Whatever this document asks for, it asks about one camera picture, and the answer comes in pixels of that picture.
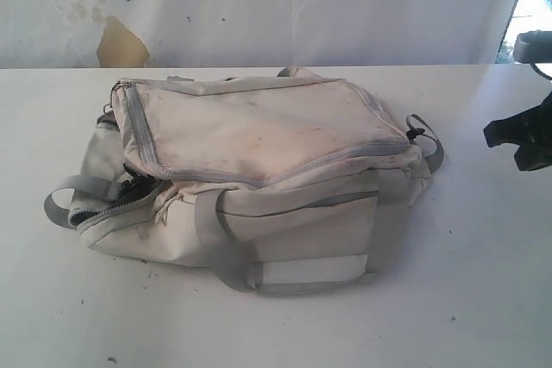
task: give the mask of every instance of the dirty backpack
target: dirty backpack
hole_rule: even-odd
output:
[[[416,128],[412,122],[423,124]],[[409,205],[442,163],[420,117],[403,130],[357,85],[300,67],[216,82],[121,79],[69,209],[91,249],[209,266],[229,287],[326,290],[395,260]],[[436,151],[424,157],[425,135]]]

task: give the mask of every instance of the table surface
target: table surface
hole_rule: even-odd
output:
[[[418,113],[448,157],[411,210],[393,271],[281,298],[232,291],[207,269],[87,250],[42,213],[43,197],[78,172],[119,77],[278,69],[0,71],[2,366],[550,366],[552,168],[518,172],[515,147],[489,149],[483,136],[489,121],[540,103],[549,83],[524,65],[314,70]]]

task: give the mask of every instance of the gray strap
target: gray strap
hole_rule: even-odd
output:
[[[239,290],[252,290],[247,284],[247,274],[251,261],[245,249],[235,240],[229,229],[225,229],[216,206],[225,189],[206,191],[198,194],[195,208],[195,222],[198,240],[207,253],[210,267],[228,287]]]
[[[71,176],[63,180],[44,200],[44,211],[50,221],[63,228],[75,228],[69,222],[69,210],[60,207],[52,197],[55,191],[69,189],[82,191],[104,202],[114,202],[121,192],[122,184],[104,178]]]
[[[427,122],[425,122],[422,119],[421,116],[416,115],[416,114],[408,115],[406,117],[406,125],[408,125],[408,128],[411,128],[411,129],[414,128],[412,126],[412,121],[411,121],[412,119],[414,119],[414,120],[418,121],[419,123],[421,123],[422,125],[424,125],[433,134],[433,136],[428,135],[428,134],[421,134],[423,137],[429,138],[430,140],[432,140],[436,144],[436,150],[431,155],[428,155],[427,157],[425,157],[425,161],[428,163],[428,167],[430,168],[430,172],[431,172],[431,174],[433,174],[434,172],[439,170],[439,167],[441,166],[442,162],[444,161],[444,159],[445,159],[445,150],[442,147],[441,141],[437,138],[437,134],[435,134],[435,131],[433,131],[433,129],[431,129],[431,127],[427,124]]]

